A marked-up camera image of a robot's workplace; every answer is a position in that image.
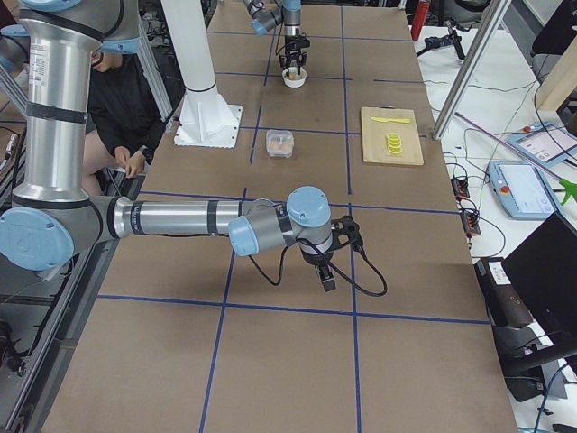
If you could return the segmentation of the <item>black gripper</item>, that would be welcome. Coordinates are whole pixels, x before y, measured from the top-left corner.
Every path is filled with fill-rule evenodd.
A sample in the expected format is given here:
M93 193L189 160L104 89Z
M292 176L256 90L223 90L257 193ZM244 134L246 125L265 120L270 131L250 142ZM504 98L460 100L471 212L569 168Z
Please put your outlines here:
M296 58L297 74L301 75L307 63L307 53L304 49L310 47L310 40L305 34L298 36L286 36L282 48L278 49L279 65L282 71L288 70L291 65L290 58Z
M321 281L324 292L335 290L336 285L334 281L333 272L328 265L333 257L333 253L325 251L318 253L316 249L310 245L307 239L299 239L300 252L306 263L316 266L316 273Z

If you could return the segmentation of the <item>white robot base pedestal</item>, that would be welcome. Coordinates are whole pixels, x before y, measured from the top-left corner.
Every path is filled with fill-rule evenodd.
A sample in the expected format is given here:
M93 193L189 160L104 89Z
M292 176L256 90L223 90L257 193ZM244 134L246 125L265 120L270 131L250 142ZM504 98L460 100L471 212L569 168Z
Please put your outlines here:
M233 148L243 108L227 104L218 91L201 3L161 5L186 90L175 144Z

